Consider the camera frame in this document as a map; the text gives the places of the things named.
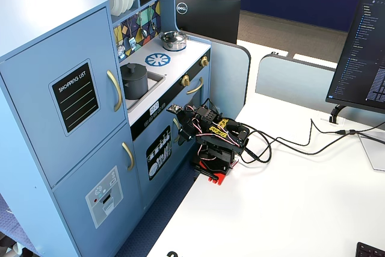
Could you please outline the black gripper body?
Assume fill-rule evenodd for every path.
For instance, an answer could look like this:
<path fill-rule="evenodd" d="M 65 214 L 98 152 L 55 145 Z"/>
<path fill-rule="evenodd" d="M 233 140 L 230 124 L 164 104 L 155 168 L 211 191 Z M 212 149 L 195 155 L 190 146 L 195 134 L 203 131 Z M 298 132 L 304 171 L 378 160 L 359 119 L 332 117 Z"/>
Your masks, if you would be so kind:
<path fill-rule="evenodd" d="M 199 133 L 199 129 L 197 128 L 197 125 L 194 124 L 193 118 L 195 118 L 196 113 L 195 113 L 195 108 L 194 107 L 183 107 L 182 108 L 182 120 L 180 121 L 181 124 L 181 129 L 185 130 L 185 126 L 187 124 L 193 125 L 194 126 L 194 134 Z"/>

